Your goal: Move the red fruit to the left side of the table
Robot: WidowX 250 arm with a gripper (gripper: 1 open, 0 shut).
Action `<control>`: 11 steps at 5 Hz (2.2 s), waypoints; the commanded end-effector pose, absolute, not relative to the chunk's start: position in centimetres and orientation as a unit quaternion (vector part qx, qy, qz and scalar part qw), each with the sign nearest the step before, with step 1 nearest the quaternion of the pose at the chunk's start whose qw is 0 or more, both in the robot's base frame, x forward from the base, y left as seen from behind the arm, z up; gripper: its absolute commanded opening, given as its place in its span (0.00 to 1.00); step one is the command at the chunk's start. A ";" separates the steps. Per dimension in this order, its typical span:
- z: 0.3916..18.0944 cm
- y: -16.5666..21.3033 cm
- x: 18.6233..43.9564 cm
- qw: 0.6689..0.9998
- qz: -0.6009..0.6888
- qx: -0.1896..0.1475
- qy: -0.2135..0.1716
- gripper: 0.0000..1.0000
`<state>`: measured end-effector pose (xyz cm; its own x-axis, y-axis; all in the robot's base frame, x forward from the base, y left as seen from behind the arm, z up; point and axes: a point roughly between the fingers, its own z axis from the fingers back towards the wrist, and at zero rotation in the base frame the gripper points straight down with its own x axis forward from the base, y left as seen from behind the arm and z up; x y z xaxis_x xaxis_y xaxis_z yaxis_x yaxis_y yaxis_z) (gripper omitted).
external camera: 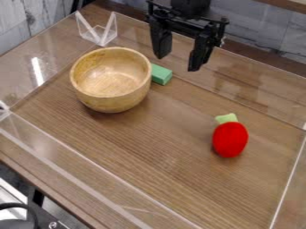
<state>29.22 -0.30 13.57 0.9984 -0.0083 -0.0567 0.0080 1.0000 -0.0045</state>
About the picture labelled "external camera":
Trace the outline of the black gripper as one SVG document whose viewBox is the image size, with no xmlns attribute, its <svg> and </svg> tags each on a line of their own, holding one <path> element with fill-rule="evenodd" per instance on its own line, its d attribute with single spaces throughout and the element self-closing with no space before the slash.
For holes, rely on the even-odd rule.
<svg viewBox="0 0 306 229">
<path fill-rule="evenodd" d="M 212 0 L 170 0 L 170 5 L 148 0 L 148 21 L 152 29 L 153 52 L 164 59 L 173 51 L 173 32 L 194 36 L 205 29 L 202 21 L 213 29 L 204 30 L 196 37 L 194 49 L 190 52 L 188 70 L 196 72 L 210 60 L 214 47 L 224 45 L 226 26 L 230 20 L 210 11 Z"/>
</svg>

